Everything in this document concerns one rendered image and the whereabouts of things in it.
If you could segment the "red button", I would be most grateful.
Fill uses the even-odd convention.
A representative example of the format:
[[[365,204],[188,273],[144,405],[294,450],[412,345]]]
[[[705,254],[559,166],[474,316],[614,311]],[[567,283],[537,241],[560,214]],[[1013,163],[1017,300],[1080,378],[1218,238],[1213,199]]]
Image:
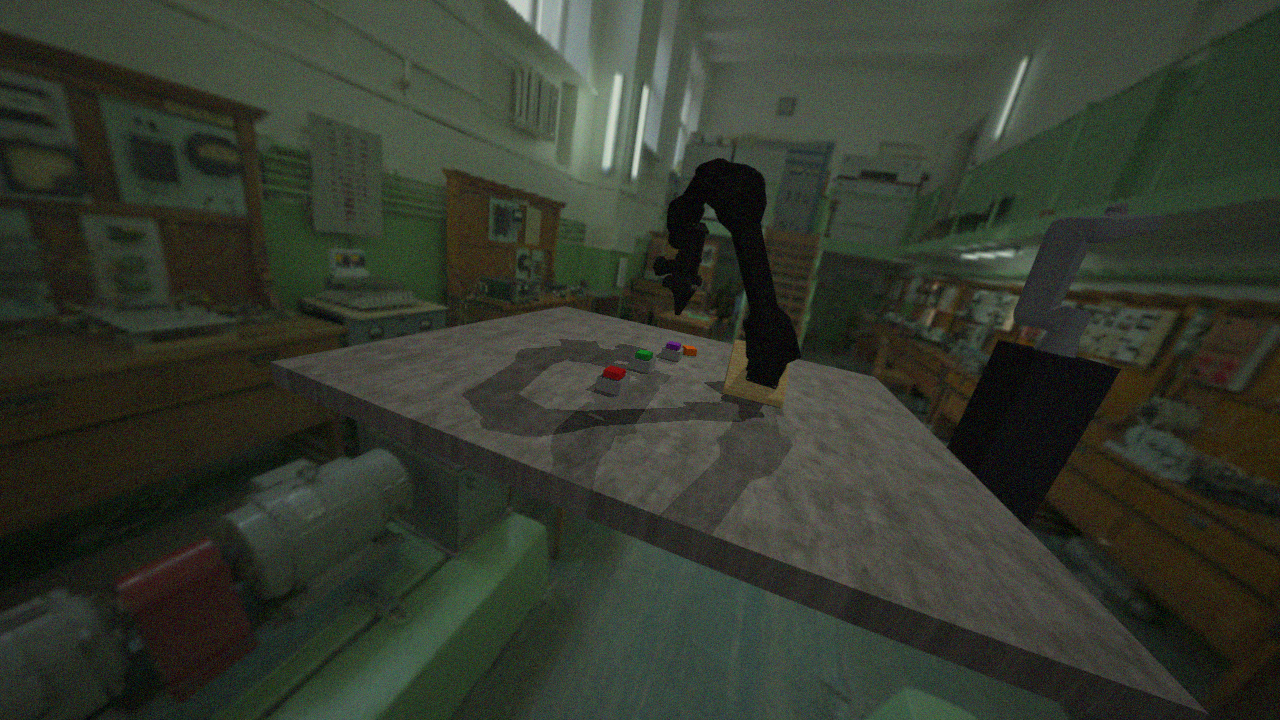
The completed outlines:
[[[620,366],[607,366],[600,375],[596,375],[596,388],[611,395],[622,395],[628,389],[630,375]]]

